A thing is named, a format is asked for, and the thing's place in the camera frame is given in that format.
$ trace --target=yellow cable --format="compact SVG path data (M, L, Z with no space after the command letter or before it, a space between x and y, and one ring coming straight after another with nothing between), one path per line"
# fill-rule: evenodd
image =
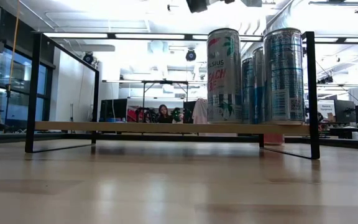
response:
M14 36L14 40L13 40L13 53L12 53L12 60L11 60L11 71L9 74L8 91L11 90L11 80L12 80L12 74L13 74L13 62L14 62L14 58L15 58L16 37L17 37L17 27L19 26L19 16L20 16L20 0L17 0L16 26L15 26L15 36Z

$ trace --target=shelf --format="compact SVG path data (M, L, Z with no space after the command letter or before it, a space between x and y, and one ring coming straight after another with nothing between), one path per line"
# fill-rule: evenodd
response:
M121 131L138 133L309 134L306 125L149 124L37 121L36 130Z

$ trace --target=blue can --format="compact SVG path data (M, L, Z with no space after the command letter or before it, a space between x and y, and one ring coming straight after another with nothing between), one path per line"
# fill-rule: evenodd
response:
M242 100L244 124L255 122L255 94L254 94L254 72L252 69L252 58L242 61Z
M297 29L279 29L264 37L265 73L271 83L266 114L275 124L302 124L303 99L302 38Z
M265 122L265 72L264 72L264 48L259 47L252 53L252 68L254 74L254 101L255 124Z

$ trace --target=white cloth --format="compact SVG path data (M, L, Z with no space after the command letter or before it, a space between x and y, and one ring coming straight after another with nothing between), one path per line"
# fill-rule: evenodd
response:
M193 124L208 124L207 100L198 99L193 110ZM199 136L237 137L235 133L198 133Z

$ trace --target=wooden plank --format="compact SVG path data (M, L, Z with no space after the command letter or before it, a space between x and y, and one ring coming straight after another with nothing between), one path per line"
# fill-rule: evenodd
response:
M35 129L138 133L309 134L309 126L270 124L148 124L37 121L35 122Z

